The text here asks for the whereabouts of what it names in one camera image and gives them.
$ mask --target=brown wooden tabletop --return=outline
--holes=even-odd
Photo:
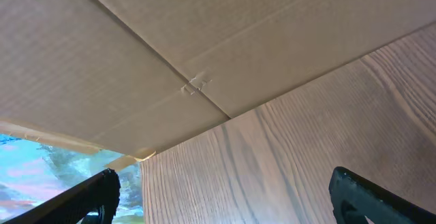
[[[436,25],[141,164],[147,223],[335,223],[344,166],[436,212]]]

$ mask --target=cardboard box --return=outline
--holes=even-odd
[[[435,0],[99,1],[231,117],[436,19]]]
[[[228,119],[93,0],[0,0],[0,53],[1,133],[134,156]]]

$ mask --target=wood grain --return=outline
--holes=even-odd
[[[436,25],[141,164],[146,223],[334,223],[345,166],[436,212]]]

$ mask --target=wooden table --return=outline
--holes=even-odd
[[[147,223],[335,223],[338,165],[436,212],[436,25],[141,164]]]

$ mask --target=black object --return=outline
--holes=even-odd
[[[112,223],[120,188],[118,175],[107,169],[4,224]]]
[[[333,170],[328,190],[338,224],[436,223],[436,215],[344,167]]]

